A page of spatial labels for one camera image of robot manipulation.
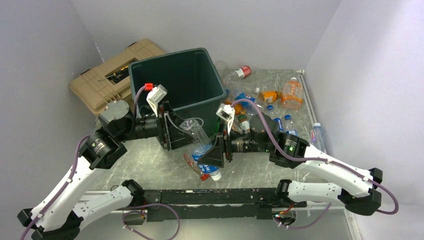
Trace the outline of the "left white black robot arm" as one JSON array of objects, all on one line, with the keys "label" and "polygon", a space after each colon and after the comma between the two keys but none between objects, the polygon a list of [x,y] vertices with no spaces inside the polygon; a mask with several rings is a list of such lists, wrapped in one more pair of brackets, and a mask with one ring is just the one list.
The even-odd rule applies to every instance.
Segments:
[{"label": "left white black robot arm", "polygon": [[77,144],[74,162],[51,193],[36,207],[19,212],[18,220],[34,240],[73,240],[92,222],[112,211],[143,209],[148,204],[144,189],[125,180],[116,189],[81,202],[95,180],[103,176],[127,152],[124,142],[159,138],[167,150],[187,146],[194,136],[183,128],[167,101],[150,116],[137,117],[122,100],[106,106],[99,115],[100,128]]}]

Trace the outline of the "clear bottle blue label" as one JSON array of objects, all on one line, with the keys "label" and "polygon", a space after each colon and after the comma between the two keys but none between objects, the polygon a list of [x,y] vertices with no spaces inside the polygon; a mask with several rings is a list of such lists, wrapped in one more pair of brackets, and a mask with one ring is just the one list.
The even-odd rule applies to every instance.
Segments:
[{"label": "clear bottle blue label", "polygon": [[187,147],[187,150],[188,154],[192,156],[204,174],[210,175],[211,179],[214,181],[219,181],[222,178],[222,174],[218,167],[198,163],[199,158],[202,157],[208,150],[210,150],[212,146],[213,145],[210,138],[203,129],[203,138],[201,139],[201,142],[193,142]]}]

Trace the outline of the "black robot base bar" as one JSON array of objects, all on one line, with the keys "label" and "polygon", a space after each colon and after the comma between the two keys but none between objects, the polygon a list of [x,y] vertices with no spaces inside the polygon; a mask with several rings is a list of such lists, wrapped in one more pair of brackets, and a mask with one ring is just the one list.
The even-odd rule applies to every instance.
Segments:
[{"label": "black robot base bar", "polygon": [[270,220],[279,210],[305,208],[278,197],[272,187],[215,189],[150,189],[141,209],[148,222],[164,220],[255,218]]}]

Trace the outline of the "small clear bottle red cap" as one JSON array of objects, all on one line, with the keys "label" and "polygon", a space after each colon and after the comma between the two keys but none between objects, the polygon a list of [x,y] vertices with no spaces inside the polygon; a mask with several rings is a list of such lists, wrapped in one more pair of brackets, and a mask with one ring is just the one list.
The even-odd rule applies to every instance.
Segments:
[{"label": "small clear bottle red cap", "polygon": [[193,157],[187,153],[183,155],[184,160],[187,162],[188,166],[199,176],[201,181],[206,181],[210,178],[209,174],[203,173],[198,164],[194,161]]}]

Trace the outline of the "blue label water bottle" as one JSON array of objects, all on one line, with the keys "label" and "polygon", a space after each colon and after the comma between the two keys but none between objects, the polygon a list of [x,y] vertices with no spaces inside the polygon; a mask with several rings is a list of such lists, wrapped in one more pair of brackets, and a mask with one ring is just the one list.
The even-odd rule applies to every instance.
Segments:
[{"label": "blue label water bottle", "polygon": [[275,122],[278,123],[279,131],[284,132],[283,122],[281,120],[281,114],[278,112],[278,109],[274,107],[272,104],[267,105],[267,114],[268,116]]}]

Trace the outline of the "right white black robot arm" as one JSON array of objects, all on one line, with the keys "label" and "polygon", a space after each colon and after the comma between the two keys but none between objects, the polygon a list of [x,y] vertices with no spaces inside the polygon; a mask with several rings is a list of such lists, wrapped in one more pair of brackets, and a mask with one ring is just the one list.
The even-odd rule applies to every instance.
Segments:
[{"label": "right white black robot arm", "polygon": [[275,194],[276,203],[287,208],[292,203],[313,201],[342,204],[355,214],[371,216],[382,203],[383,172],[378,168],[360,169],[345,164],[309,144],[306,140],[279,130],[267,115],[254,116],[249,131],[229,132],[221,125],[214,143],[199,157],[202,165],[224,167],[238,153],[268,153],[276,166],[302,170],[325,179],[327,183],[302,183],[282,179]]}]

